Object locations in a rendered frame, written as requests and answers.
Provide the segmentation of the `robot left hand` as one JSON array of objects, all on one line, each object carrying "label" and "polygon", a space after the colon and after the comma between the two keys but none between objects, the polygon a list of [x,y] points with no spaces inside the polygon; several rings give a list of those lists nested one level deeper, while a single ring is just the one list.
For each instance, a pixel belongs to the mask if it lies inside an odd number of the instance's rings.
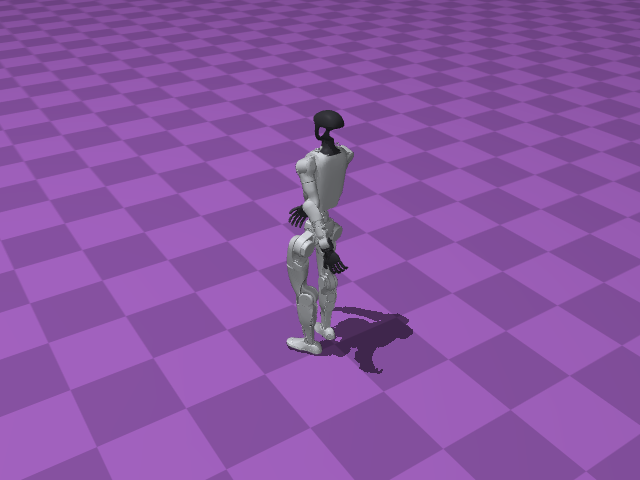
[{"label": "robot left hand", "polygon": [[[344,271],[345,271],[345,269],[348,269],[348,267],[344,266],[344,264],[343,264],[343,263],[341,262],[341,260],[340,260],[340,257],[337,255],[337,253],[335,253],[335,252],[333,251],[334,246],[333,246],[333,243],[332,243],[331,239],[330,239],[330,238],[328,238],[328,239],[327,239],[327,241],[328,241],[328,244],[329,244],[330,248],[322,249],[322,248],[320,247],[320,248],[321,248],[321,250],[322,250],[322,252],[323,252],[323,253],[325,253],[325,254],[324,254],[324,256],[323,256],[323,258],[324,258],[323,266],[324,266],[324,268],[325,268],[325,269],[328,269],[328,267],[327,267],[327,265],[328,265],[331,273],[333,273],[333,274],[336,274],[336,273],[340,274],[341,272],[344,272]],[[338,263],[339,263],[340,265],[339,265]],[[336,266],[335,266],[335,265],[336,265]],[[341,266],[343,269],[342,269],[340,266]],[[332,268],[332,267],[333,267],[333,268]],[[337,270],[337,268],[336,268],[336,267],[338,268],[338,270]],[[334,270],[333,270],[333,269],[334,269]]]}]

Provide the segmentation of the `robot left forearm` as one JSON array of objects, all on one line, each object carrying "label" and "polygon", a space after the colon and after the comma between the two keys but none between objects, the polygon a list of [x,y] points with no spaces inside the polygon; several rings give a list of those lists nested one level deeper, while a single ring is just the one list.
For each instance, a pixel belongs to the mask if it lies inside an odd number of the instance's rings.
[{"label": "robot left forearm", "polygon": [[320,213],[319,209],[312,201],[306,201],[303,205],[303,210],[307,214],[309,221],[312,223],[313,230],[315,231],[315,237],[319,242],[319,246],[322,249],[330,248],[327,239],[329,237],[328,229],[325,227],[324,215]]}]

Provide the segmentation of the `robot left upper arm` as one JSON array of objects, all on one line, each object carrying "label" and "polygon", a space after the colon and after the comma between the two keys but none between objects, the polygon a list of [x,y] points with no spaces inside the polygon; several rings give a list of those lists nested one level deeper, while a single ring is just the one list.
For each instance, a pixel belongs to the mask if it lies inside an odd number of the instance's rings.
[{"label": "robot left upper arm", "polygon": [[296,172],[300,177],[303,191],[308,197],[306,201],[314,202],[317,208],[319,209],[320,201],[319,201],[318,190],[317,190],[317,185],[315,181],[315,175],[314,175],[315,171],[316,171],[316,162],[315,162],[314,155],[310,155],[305,158],[302,158],[296,163]]}]

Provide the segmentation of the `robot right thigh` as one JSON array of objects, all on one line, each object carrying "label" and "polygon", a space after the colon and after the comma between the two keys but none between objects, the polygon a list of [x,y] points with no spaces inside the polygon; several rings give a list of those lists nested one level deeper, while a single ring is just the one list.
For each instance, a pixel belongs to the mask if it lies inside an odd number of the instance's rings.
[{"label": "robot right thigh", "polygon": [[[338,240],[342,234],[342,227],[334,222],[334,229],[333,229],[333,235],[330,237],[332,243],[333,243],[333,251],[335,252],[336,250],[336,240]],[[319,274],[319,278],[318,278],[318,284],[320,289],[322,289],[323,291],[331,291],[335,288],[335,279],[333,277],[333,275],[330,272],[329,266],[327,265],[328,269],[325,269],[323,266],[323,261],[324,261],[324,254],[319,246],[319,244],[317,244],[316,246],[316,259],[317,259],[317,267],[318,267],[318,274]]]}]

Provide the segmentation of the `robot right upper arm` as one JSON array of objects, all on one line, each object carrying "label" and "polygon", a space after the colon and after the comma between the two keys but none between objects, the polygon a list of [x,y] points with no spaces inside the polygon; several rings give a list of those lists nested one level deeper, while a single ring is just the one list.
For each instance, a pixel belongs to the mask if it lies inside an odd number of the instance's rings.
[{"label": "robot right upper arm", "polygon": [[349,148],[347,148],[347,147],[346,147],[346,146],[344,146],[344,145],[340,145],[340,147],[342,147],[342,148],[346,151],[346,153],[347,153],[347,166],[346,166],[346,169],[347,169],[348,164],[351,162],[351,160],[352,160],[352,159],[353,159],[353,157],[354,157],[354,153],[353,153]]}]

